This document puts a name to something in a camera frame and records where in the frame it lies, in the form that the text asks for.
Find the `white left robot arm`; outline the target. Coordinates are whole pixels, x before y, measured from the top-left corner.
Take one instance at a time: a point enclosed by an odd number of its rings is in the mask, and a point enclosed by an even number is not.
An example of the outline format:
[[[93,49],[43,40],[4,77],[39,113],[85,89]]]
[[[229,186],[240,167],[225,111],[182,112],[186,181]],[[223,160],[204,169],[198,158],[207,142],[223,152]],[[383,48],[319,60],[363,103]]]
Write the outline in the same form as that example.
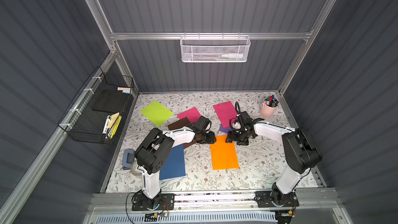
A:
[[[153,128],[144,138],[134,157],[137,169],[143,178],[142,193],[148,200],[160,196],[160,170],[163,168],[172,148],[194,142],[195,144],[214,144],[215,133],[210,130],[211,121],[201,116],[197,122],[180,129],[162,131]]]

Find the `orange paper sheet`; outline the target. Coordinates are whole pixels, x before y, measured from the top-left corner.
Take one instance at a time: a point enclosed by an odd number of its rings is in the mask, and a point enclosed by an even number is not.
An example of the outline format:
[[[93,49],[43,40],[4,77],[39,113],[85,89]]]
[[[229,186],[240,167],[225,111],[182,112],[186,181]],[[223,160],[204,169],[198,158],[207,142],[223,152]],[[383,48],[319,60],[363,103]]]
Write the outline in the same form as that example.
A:
[[[213,170],[238,169],[238,158],[233,143],[227,143],[227,136],[216,136],[216,142],[210,144]]]

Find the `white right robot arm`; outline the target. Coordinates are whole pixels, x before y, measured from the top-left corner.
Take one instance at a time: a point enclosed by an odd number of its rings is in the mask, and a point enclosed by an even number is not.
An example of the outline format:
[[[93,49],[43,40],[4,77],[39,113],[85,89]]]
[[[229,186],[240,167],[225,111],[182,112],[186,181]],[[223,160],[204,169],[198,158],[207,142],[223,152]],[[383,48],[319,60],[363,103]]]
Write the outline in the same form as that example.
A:
[[[294,204],[296,186],[322,160],[319,150],[309,142],[310,135],[302,129],[289,129],[265,122],[263,118],[253,119],[246,111],[240,110],[238,102],[235,103],[235,111],[236,117],[229,120],[232,130],[227,134],[227,143],[247,146],[250,139],[263,136],[282,143],[284,148],[287,163],[284,172],[273,183],[269,196],[256,195],[255,200],[271,200],[276,207]]]

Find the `lime green paper sheet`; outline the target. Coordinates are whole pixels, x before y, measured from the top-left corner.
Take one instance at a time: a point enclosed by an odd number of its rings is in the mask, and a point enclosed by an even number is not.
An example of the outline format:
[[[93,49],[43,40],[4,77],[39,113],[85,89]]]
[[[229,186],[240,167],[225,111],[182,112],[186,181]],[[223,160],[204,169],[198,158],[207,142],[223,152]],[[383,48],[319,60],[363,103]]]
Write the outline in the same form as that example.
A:
[[[158,101],[153,101],[141,111],[147,119],[149,119],[157,127],[163,125],[169,118],[171,118],[174,113],[163,106]]]

